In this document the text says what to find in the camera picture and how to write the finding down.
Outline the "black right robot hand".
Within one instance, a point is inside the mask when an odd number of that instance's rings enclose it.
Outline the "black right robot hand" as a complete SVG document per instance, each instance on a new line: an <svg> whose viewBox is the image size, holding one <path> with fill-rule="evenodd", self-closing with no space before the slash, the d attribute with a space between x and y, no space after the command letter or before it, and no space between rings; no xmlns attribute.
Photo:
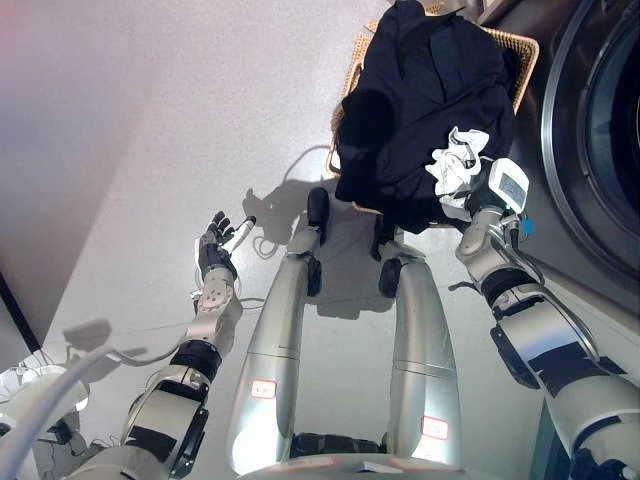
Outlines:
<svg viewBox="0 0 640 480"><path fill-rule="evenodd" d="M465 207L471 215L489 207L521 214L529 184L526 173L511 159L482 157L480 173L472 180Z"/></svg>

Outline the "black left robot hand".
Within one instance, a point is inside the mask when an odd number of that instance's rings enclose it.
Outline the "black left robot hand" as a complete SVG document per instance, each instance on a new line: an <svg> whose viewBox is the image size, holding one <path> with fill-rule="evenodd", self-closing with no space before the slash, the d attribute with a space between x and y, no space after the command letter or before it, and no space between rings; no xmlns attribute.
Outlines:
<svg viewBox="0 0 640 480"><path fill-rule="evenodd" d="M228 270L233 280L238 278L237 269L232 262L232 253L247 238L256 222L256 217L250 215L237 227L233 227L224 211L214 214L198 241L197 264L202 281L217 268Z"/></svg>

